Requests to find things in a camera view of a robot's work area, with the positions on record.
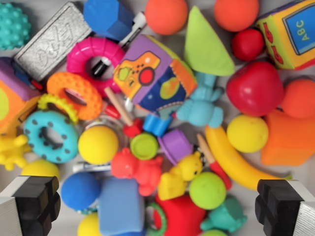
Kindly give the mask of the black silver gripper right finger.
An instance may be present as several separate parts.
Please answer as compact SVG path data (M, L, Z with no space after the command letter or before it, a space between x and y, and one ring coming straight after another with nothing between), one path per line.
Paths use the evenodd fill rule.
M267 236L313 236L315 196L299 181L261 179L255 215Z

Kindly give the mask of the black silver gripper left finger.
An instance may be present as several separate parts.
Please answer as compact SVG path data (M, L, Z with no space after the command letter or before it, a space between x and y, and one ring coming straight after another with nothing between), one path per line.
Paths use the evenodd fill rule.
M61 209L56 176L17 176L0 192L2 236L47 236Z

